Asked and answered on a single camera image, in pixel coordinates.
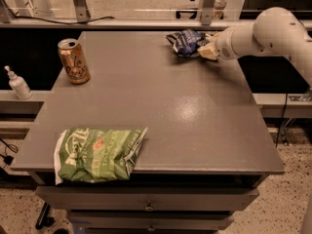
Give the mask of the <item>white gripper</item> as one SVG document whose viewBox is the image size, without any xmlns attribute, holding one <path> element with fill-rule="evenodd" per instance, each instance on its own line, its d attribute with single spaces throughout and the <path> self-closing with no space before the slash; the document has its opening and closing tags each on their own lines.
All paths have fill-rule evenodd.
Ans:
<svg viewBox="0 0 312 234">
<path fill-rule="evenodd" d="M 241 53 L 234 44 L 236 31 L 237 28 L 231 26 L 215 34 L 207 33 L 206 40 L 209 44 L 198 49 L 199 55 L 210 60 L 217 60 L 218 57 L 222 59 L 238 59 Z"/>
</svg>

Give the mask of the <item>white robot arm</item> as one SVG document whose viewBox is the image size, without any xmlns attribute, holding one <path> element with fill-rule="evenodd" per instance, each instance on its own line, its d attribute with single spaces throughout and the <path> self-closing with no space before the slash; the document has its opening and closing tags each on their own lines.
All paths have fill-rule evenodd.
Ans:
<svg viewBox="0 0 312 234">
<path fill-rule="evenodd" d="M 199 49 L 209 59 L 279 55 L 309 82 L 312 40 L 301 22 L 288 10 L 274 7 L 252 22 L 238 23 L 215 34 Z M 273 175 L 260 185 L 261 195 L 235 214 L 235 222 L 219 234 L 311 234 L 311 135 L 293 130 L 293 146 L 278 148 L 286 173 Z"/>
</svg>

